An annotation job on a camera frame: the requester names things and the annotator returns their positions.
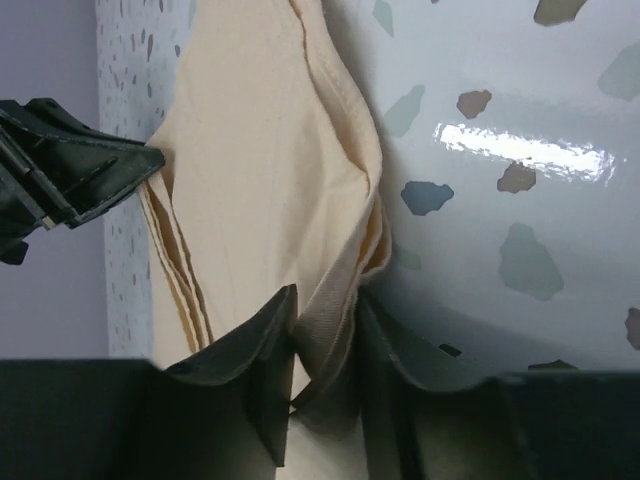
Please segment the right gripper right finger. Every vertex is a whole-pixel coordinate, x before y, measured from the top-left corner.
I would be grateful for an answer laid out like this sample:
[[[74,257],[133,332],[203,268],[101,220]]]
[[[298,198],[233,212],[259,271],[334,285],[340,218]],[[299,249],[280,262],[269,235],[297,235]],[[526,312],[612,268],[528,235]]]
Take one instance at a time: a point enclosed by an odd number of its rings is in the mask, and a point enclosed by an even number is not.
[[[368,293],[357,361],[372,479],[635,479],[639,376],[534,369],[475,379]]]

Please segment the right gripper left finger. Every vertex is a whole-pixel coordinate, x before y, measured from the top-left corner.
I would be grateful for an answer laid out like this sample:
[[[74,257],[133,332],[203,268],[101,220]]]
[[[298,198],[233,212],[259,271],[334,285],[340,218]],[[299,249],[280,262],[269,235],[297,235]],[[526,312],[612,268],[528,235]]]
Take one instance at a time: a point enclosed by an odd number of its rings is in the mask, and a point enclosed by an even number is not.
[[[142,359],[6,360],[5,479],[272,479],[285,460],[294,286],[214,344]]]

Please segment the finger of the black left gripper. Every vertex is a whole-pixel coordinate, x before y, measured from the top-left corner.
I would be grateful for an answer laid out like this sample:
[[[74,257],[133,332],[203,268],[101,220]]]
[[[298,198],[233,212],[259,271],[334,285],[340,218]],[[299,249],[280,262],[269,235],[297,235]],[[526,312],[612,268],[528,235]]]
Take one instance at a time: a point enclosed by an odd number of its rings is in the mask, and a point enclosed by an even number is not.
[[[94,130],[51,98],[2,101],[2,263],[22,264],[39,228],[104,215],[164,164],[159,149]]]

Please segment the beige cloth mat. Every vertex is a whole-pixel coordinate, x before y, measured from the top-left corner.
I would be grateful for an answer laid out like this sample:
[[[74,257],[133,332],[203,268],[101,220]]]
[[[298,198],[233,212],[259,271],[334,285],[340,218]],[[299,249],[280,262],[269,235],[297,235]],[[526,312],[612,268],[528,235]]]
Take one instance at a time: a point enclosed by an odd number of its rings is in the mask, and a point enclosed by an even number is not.
[[[170,366],[297,288],[282,479],[363,479],[360,284],[387,264],[382,152],[318,1],[201,1],[142,188],[152,359]]]

